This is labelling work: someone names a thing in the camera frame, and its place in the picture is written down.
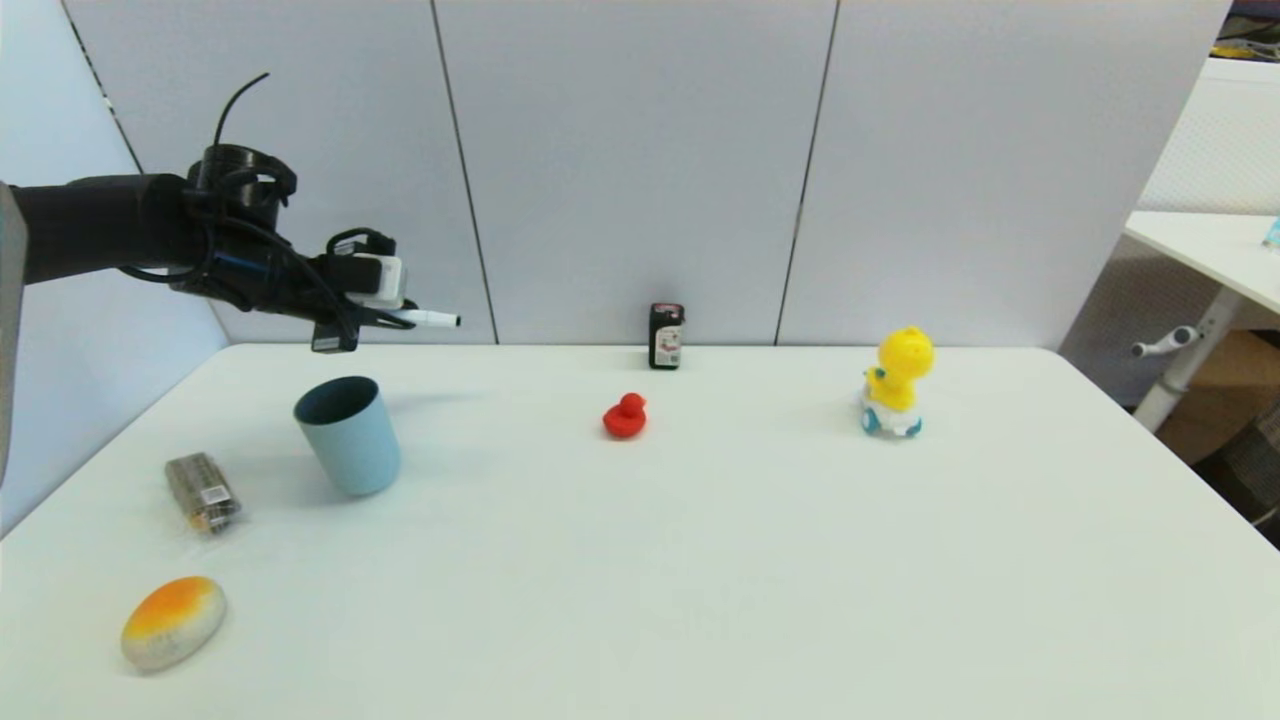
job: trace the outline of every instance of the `yellow toy duck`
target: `yellow toy duck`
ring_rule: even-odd
[[[861,423],[867,434],[890,432],[915,437],[924,420],[911,413],[915,380],[933,368],[933,341],[920,328],[902,328],[879,346],[879,365],[867,370]]]

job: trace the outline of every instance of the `small bottle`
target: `small bottle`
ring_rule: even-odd
[[[1276,218],[1276,222],[1271,223],[1271,229],[1262,238],[1262,247],[1266,247],[1271,252],[1280,252],[1280,218]]]
[[[685,306],[657,302],[649,306],[649,366],[675,370],[680,366]]]

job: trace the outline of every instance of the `blue plastic cup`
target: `blue plastic cup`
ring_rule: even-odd
[[[293,406],[333,484],[352,496],[387,489],[399,474],[401,454],[378,383],[352,375],[311,388]]]

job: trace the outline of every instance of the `toy wheel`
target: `toy wheel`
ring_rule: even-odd
[[[863,429],[867,434],[874,434],[879,432],[879,418],[876,416],[876,411],[870,407],[863,410]]]

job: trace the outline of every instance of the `bottle label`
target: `bottle label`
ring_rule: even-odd
[[[225,502],[230,498],[232,493],[227,492],[227,488],[223,486],[214,486],[200,491],[200,500],[204,501],[205,505]]]
[[[658,328],[654,334],[653,364],[667,368],[680,366],[681,325]]]

